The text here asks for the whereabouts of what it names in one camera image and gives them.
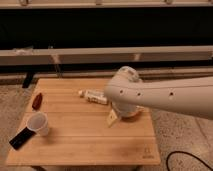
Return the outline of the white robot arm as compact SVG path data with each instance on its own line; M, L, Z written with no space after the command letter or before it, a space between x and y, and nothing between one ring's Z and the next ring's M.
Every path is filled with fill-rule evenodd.
M123 118L143 106L213 120L213 77L144 82L134 68L123 66L106 83L104 95Z

